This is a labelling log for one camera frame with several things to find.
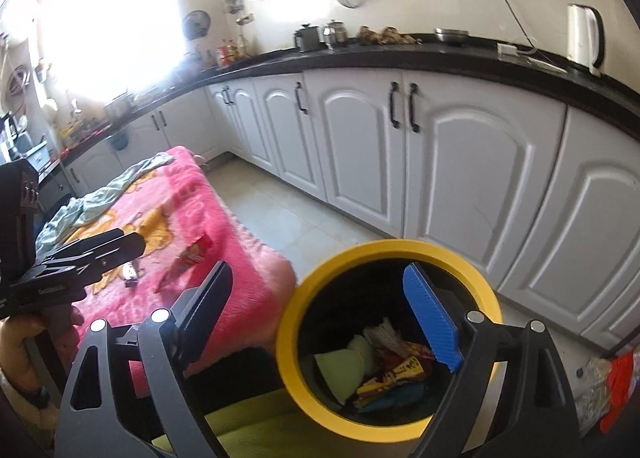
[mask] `tile floor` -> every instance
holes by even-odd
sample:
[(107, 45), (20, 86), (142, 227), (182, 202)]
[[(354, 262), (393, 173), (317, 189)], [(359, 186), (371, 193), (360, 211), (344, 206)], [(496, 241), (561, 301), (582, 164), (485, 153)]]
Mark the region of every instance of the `tile floor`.
[[(381, 238), (375, 232), (241, 159), (233, 159), (212, 169), (207, 178), (249, 231), (291, 261), (298, 279), (303, 278), (318, 263), (346, 247)], [(524, 326), (530, 319), (527, 313), (504, 302), (500, 302), (500, 307), (505, 324)], [(575, 371), (595, 356), (596, 352), (556, 330), (551, 329), (551, 333), (573, 386), (577, 380)], [(502, 368), (487, 390), (481, 414), (467, 444), (468, 448), (481, 443), (489, 429), (503, 375)], [(389, 456), (406, 455), (402, 445), (388, 449), (391, 451)], [(386, 456), (386, 453), (383, 452), (380, 456)]]

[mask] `green cloth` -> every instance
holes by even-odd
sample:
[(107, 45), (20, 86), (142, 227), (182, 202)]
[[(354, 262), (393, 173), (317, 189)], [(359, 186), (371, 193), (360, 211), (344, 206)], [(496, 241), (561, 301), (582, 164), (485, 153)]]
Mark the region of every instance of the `green cloth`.
[[(366, 456), (362, 451), (373, 445), (316, 424), (287, 390), (248, 398), (205, 418), (231, 458), (353, 458)], [(173, 451), (166, 436), (155, 439), (153, 445)]]

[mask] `kitchen counter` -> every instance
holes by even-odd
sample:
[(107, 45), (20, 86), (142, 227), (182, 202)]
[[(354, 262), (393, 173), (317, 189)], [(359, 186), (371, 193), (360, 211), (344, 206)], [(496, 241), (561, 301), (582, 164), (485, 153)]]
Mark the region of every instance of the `kitchen counter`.
[[(565, 58), (548, 52), (545, 52), (547, 58), (565, 68), (565, 73), (541, 66), (525, 56), (501, 56), (493, 40), (471, 38), (469, 45), (454, 46), (434, 42), (432, 35), (425, 35), (424, 39), (422, 45), (351, 45), (315, 52), (280, 50), (239, 61), (222, 70), (212, 68), (140, 107), (118, 128), (180, 95), (233, 79), (292, 74), (316, 68), (400, 68), (486, 79), (546, 95), (596, 115), (640, 142), (640, 95), (617, 80), (576, 70), (568, 66)], [(94, 135), (72, 149), (63, 162), (68, 164), (76, 160), (117, 130), (111, 127)]]

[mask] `white power adapter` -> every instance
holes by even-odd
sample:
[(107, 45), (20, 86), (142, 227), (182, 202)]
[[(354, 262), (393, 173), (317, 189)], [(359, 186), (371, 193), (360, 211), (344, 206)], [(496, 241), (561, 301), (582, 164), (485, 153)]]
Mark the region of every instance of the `white power adapter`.
[(506, 56), (517, 56), (518, 47), (509, 44), (498, 44), (498, 54)]

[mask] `stainless steel bowl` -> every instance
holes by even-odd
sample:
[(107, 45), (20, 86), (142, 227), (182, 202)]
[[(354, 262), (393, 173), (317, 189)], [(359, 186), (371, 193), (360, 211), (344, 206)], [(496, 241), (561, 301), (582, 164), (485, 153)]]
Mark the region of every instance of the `stainless steel bowl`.
[(436, 37), (444, 44), (462, 45), (469, 38), (469, 31), (459, 31), (456, 29), (433, 29)]

